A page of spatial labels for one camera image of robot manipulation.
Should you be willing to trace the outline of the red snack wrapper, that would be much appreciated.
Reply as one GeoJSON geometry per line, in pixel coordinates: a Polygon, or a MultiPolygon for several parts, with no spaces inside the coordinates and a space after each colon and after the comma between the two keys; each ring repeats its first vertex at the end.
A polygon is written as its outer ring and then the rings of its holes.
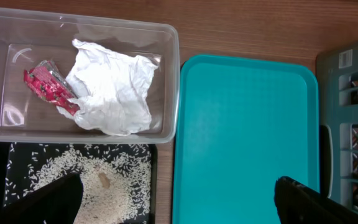
{"type": "Polygon", "coordinates": [[[69,101],[77,98],[52,60],[43,60],[36,67],[24,70],[24,83],[42,100],[74,115],[80,107],[69,101]]]}

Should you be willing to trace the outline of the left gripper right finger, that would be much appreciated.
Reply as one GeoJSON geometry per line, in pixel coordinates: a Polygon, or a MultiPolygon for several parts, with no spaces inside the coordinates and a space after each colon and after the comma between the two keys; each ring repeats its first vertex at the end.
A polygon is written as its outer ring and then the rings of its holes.
{"type": "Polygon", "coordinates": [[[274,203],[281,224],[358,224],[358,214],[287,176],[275,183],[274,203]]]}

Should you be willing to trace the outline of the white napkin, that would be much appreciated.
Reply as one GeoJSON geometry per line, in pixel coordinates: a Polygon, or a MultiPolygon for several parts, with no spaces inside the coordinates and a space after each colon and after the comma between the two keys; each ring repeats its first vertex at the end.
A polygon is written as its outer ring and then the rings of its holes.
{"type": "Polygon", "coordinates": [[[93,42],[73,39],[78,49],[66,82],[77,96],[69,101],[80,109],[60,114],[79,127],[110,136],[128,136],[150,128],[152,115],[146,98],[158,65],[147,57],[128,56],[93,42]]]}

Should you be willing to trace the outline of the white rice pile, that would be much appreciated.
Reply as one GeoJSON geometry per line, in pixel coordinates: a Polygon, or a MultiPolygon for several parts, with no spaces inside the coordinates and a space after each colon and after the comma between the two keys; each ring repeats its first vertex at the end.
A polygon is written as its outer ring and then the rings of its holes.
{"type": "Polygon", "coordinates": [[[148,144],[18,143],[9,146],[4,207],[59,178],[78,174],[83,198],[75,223],[150,223],[148,144]]]}

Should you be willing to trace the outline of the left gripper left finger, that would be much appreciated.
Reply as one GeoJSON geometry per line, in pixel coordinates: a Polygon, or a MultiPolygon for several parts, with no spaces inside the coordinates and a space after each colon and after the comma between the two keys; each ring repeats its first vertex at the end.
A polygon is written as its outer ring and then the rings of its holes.
{"type": "Polygon", "coordinates": [[[70,174],[7,206],[0,223],[67,223],[75,221],[83,198],[79,174],[70,174]]]}

